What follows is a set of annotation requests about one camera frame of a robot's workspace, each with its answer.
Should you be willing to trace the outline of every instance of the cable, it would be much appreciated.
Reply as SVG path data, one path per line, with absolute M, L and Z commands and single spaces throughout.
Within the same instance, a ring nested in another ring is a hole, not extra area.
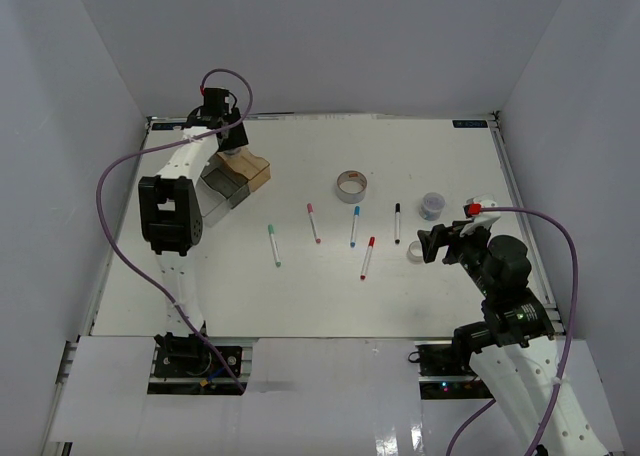
M 209 352 L 209 362 L 207 363 L 207 365 L 205 366 L 205 368 L 200 371 L 199 373 L 190 373 L 189 371 L 185 371 L 189 376 L 202 376 L 204 373 L 206 373 L 207 371 L 209 371 L 209 368 L 211 367 L 211 361 L 213 360 L 213 358 L 211 357 L 211 352 Z
M 196 114 L 198 114 L 198 111 L 200 111 L 201 109 L 202 109 L 202 106 L 198 106 L 196 108 L 193 108 L 191 110 L 191 112 L 189 113 L 189 117 L 195 116 Z
M 417 354 L 418 357 L 411 359 L 411 356 L 413 356 L 414 354 Z M 418 351 L 413 351 L 412 353 L 409 353 L 409 356 L 407 356 L 407 361 L 409 361 L 410 363 L 416 364 L 420 362 L 420 353 Z
M 213 374 L 207 376 L 207 382 L 211 382 L 213 381 L 215 378 L 217 378 L 218 376 L 220 376 L 222 374 L 222 372 L 224 371 L 224 368 L 220 368 L 217 371 L 215 371 Z
M 562 349 L 562 356 L 560 357 L 560 363 L 558 364 L 558 370 L 556 372 L 556 379 L 558 381 L 562 381 L 562 377 L 564 376 L 564 370 L 567 366 L 567 361 L 569 359 L 569 350 L 571 349 L 571 342 L 573 341 L 573 330 L 574 330 L 574 323 L 576 318 L 576 308 L 578 306 L 578 253 L 576 251 L 576 246 L 573 243 L 573 239 L 571 239 L 571 235 L 569 234 L 569 231 L 567 231 L 566 228 L 562 226 L 562 224 L 560 224 L 558 221 L 553 219 L 551 216 L 547 216 L 546 214 L 541 213 L 540 211 L 535 211 L 533 209 L 511 208 L 511 207 L 494 207 L 494 208 L 480 209 L 480 212 L 482 213 L 491 213 L 491 212 L 499 212 L 499 211 L 512 212 L 512 213 L 525 213 L 525 214 L 531 214 L 533 216 L 542 218 L 545 221 L 548 221 L 549 223 L 553 224 L 556 228 L 558 228 L 562 233 L 562 235 L 567 240 L 567 243 L 569 244 L 569 251 L 571 252 L 571 266 L 572 266 L 572 272 L 573 272 L 573 278 L 571 282 L 571 304 L 569 306 L 569 321 L 567 323 L 567 332 L 564 340 L 564 347 Z M 545 429 L 547 429 L 547 425 L 549 424 L 549 420 L 551 419 L 551 414 L 553 413 L 553 409 L 555 408 L 556 402 L 558 401 L 559 394 L 560 394 L 560 383 L 558 382 L 553 385 L 553 390 L 551 391 L 551 398 L 549 399 L 549 404 L 547 405 L 547 409 L 544 412 L 542 419 L 540 420 L 540 424 L 538 425 L 538 431 L 536 431 L 533 441 L 531 441 L 531 444 L 527 448 L 527 451 L 525 452 L 524 456 L 532 456 L 533 452 L 537 449 L 538 444 L 540 444 L 542 435 L 544 434 Z M 466 428 L 469 425 L 469 423 L 471 423 L 475 418 L 480 416 L 480 414 L 482 414 L 483 412 L 484 410 L 471 416 L 460 427 L 458 432 L 461 433 L 462 430 L 464 430 L 464 428 Z M 453 443 L 455 443 L 455 439 L 457 439 L 457 436 L 459 436 L 458 433 L 456 433 L 456 435 L 454 435 L 454 439 L 451 440 L 451 443 L 449 444 L 450 448 L 453 448 Z
M 231 109 L 234 110 L 236 109 L 236 106 L 238 106 L 238 98 L 231 91 L 229 91 L 229 95 L 233 98 L 233 106 L 231 107 Z
M 236 386 L 238 386 L 238 388 L 240 389 L 241 394 L 242 394 L 242 393 L 244 393 L 244 386 L 242 385 L 240 380 L 237 378 L 237 376 L 235 374 L 233 374 L 233 371 L 231 370 L 231 368 L 229 367 L 229 365 L 225 361 L 225 359 L 222 356 L 222 354 L 220 353 L 220 351 L 218 351 L 218 348 L 216 348 L 204 334 L 202 334 L 200 331 L 198 331 L 198 329 L 191 323 L 191 321 L 189 321 L 189 318 L 184 313 L 182 308 L 177 304 L 176 299 L 173 297 L 173 295 L 164 286 L 162 286 L 160 283 L 158 283 L 155 279 L 153 279 L 151 276 L 149 276 L 147 273 L 145 273 L 140 268 L 138 268 L 135 264 L 133 264 L 133 262 L 131 262 L 131 260 L 129 258 L 127 258 L 124 255 L 124 253 L 120 250 L 120 248 L 118 247 L 118 244 L 116 243 L 115 238 L 113 237 L 113 234 L 111 234 L 111 230 L 109 229 L 109 225 L 107 224 L 107 219 L 106 219 L 106 217 L 104 215 L 104 208 L 102 207 L 102 188 L 104 186 L 104 182 L 106 181 L 107 176 L 109 176 L 109 173 L 116 166 L 118 166 L 119 164 L 121 164 L 121 163 L 123 163 L 125 161 L 128 161 L 129 159 L 136 158 L 138 156 L 142 156 L 144 154 L 155 153 L 156 151 L 162 151 L 163 149 L 170 149 L 170 148 L 176 148 L 178 146 L 183 146 L 185 144 L 191 143 L 192 140 L 195 141 L 195 140 L 204 139 L 204 138 L 207 138 L 209 136 L 213 136 L 215 134 L 221 133 L 222 131 L 227 131 L 227 130 L 229 130 L 231 128 L 235 128 L 236 126 L 242 124 L 242 122 L 245 120 L 245 118 L 247 117 L 247 115 L 251 111 L 251 106 L 253 105 L 253 90 L 251 89 L 251 85 L 249 84 L 249 82 L 243 76 L 241 76 L 240 74 L 236 73 L 235 71 L 232 71 L 230 69 L 217 68 L 217 69 L 213 69 L 213 70 L 209 71 L 202 78 L 202 83 L 200 83 L 200 88 L 201 88 L 202 92 L 204 91 L 204 84 L 206 83 L 206 81 L 209 78 L 209 76 L 211 76 L 212 74 L 215 74 L 215 73 L 231 74 L 232 76 L 235 76 L 240 81 L 242 81 L 242 83 L 247 88 L 247 92 L 249 93 L 249 103 L 247 104 L 247 109 L 245 110 L 244 114 L 240 117 L 240 119 L 238 121 L 236 121 L 235 123 L 223 126 L 221 128 L 218 128 L 218 129 L 214 129 L 212 131 L 207 131 L 206 133 L 202 133 L 202 134 L 200 134 L 200 135 L 198 135 L 198 136 L 196 136 L 196 137 L 194 137 L 192 139 L 183 139 L 183 140 L 180 140 L 180 141 L 176 141 L 174 143 L 163 144 L 162 146 L 156 146 L 155 148 L 142 149 L 140 151 L 136 151 L 135 153 L 127 154 L 125 156 L 121 156 L 120 158 L 116 159 L 113 163 L 111 163 L 109 166 L 107 166 L 107 169 L 104 170 L 104 172 L 100 176 L 100 179 L 98 180 L 98 185 L 96 187 L 96 208 L 98 210 L 98 218 L 100 219 L 100 226 L 102 227 L 102 231 L 104 232 L 104 235 L 107 238 L 107 241 L 109 242 L 109 246 L 111 246 L 111 249 L 113 249 L 113 252 L 134 273 L 136 273 L 142 279 L 144 279 L 145 281 L 147 281 L 148 283 L 150 283 L 151 285 L 156 287 L 160 292 L 162 292 L 162 294 L 164 294 L 167 297 L 169 302 L 171 302 L 171 304 L 173 304 L 173 306 L 176 308 L 176 311 L 178 312 L 178 314 L 180 315 L 182 320 L 185 322 L 185 324 L 187 325 L 189 330 L 193 334 L 195 334 L 196 337 L 200 341 L 202 341 L 204 343 L 204 345 L 213 352 L 213 354 L 216 355 L 216 357 L 220 361 L 220 364 L 227 371 L 227 373 L 229 374 L 231 379 L 233 379 L 233 381 L 235 382 Z
M 447 447 L 447 455 L 446 456 L 451 456 L 451 451 L 453 451 L 453 445 L 456 444 L 456 441 L 458 440 L 458 438 L 460 437 L 460 435 L 462 434 L 462 432 L 467 429 L 467 426 L 469 426 L 471 423 L 473 423 L 476 419 L 478 419 L 478 417 L 484 413 L 487 409 L 489 409 L 491 406 L 493 406 L 494 404 L 496 404 L 496 400 L 492 399 L 491 401 L 489 401 L 487 404 L 485 404 L 483 407 L 481 407 L 478 411 L 476 411 L 475 413 L 473 413 L 473 415 L 467 419 L 464 423 L 462 423 L 462 426 L 460 426 L 458 428 L 458 431 L 456 431 L 456 433 L 453 435 L 453 438 L 451 438 L 451 441 L 449 442 L 449 446 Z

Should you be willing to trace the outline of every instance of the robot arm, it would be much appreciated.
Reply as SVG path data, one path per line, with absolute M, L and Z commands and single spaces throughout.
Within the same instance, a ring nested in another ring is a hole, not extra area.
M 155 176 L 143 177 L 138 183 L 142 235 L 156 253 L 163 285 L 198 329 L 203 326 L 204 317 L 191 248 L 200 242 L 203 225 L 195 183 L 211 156 L 220 150 L 244 146 L 248 140 L 242 124 L 216 137 L 196 138 L 240 119 L 237 108 L 229 110 L 228 95 L 225 89 L 204 89 L 204 104 L 189 115 L 183 130 L 182 139 L 191 142 L 180 146 Z M 176 336 L 191 333 L 168 300 L 167 332 Z
M 486 384 L 511 422 L 524 453 L 547 408 L 558 364 L 553 327 L 540 301 L 527 287 L 531 264 L 527 247 L 518 239 L 491 238 L 499 213 L 472 211 L 471 204 L 495 207 L 490 200 L 469 201 L 470 220 L 450 227 L 418 231 L 425 263 L 446 246 L 445 264 L 459 263 L 485 299 L 484 321 L 455 330 L 454 357 Z M 538 448 L 539 455 L 604 456 L 607 450 L 589 426 L 569 381 Z

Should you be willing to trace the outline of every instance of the white wall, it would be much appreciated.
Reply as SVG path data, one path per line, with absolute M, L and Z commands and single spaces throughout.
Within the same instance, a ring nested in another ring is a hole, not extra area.
M 460 115 L 503 106 L 560 0 L 83 2 L 146 115 L 191 110 L 213 66 L 256 111 Z
M 80 0 L 0 0 L 0 40 L 0 453 L 31 456 L 107 254 L 98 176 L 144 120 Z M 131 169 L 105 194 L 112 222 Z
M 564 0 L 504 108 L 524 202 L 566 223 L 581 264 L 586 336 L 627 454 L 640 454 L 640 0 Z M 563 238 L 535 224 L 567 315 Z

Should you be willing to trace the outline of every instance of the tape roll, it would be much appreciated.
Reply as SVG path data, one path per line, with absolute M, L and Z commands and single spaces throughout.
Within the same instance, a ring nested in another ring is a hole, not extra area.
M 409 245 L 407 249 L 407 258 L 412 263 L 422 263 L 424 258 L 422 257 L 422 243 L 420 241 L 414 241 Z
M 359 171 L 345 171 L 336 181 L 336 194 L 340 201 L 357 204 L 364 199 L 367 178 Z

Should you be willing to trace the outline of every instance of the marker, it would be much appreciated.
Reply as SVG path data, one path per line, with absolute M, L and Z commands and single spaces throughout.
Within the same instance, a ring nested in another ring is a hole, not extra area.
M 373 243 L 375 242 L 376 242 L 376 238 L 371 236 L 371 238 L 369 238 L 369 246 L 367 247 L 367 254 L 364 257 L 362 272 L 360 273 L 360 279 L 363 281 L 367 277 L 367 271 L 369 270 L 369 262 L 371 261 L 371 252 L 373 251 Z
M 276 267 L 279 268 L 282 266 L 282 261 L 280 261 L 280 255 L 278 254 L 278 245 L 276 244 L 276 236 L 273 231 L 273 224 L 269 225 L 269 239 L 271 240 L 271 251 L 273 251 L 273 259 L 276 260 Z
M 360 206 L 353 210 L 353 224 L 351 225 L 351 247 L 356 247 L 356 234 L 358 233 L 358 216 L 360 216 Z
M 318 237 L 318 229 L 316 228 L 316 220 L 313 217 L 313 206 L 311 206 L 311 203 L 307 204 L 307 211 L 309 212 L 309 221 L 311 221 L 311 229 L 313 230 L 313 237 L 315 238 L 316 243 L 320 244 L 322 240 Z
M 396 244 L 400 244 L 400 203 L 396 203 L 395 237 L 396 237 Z

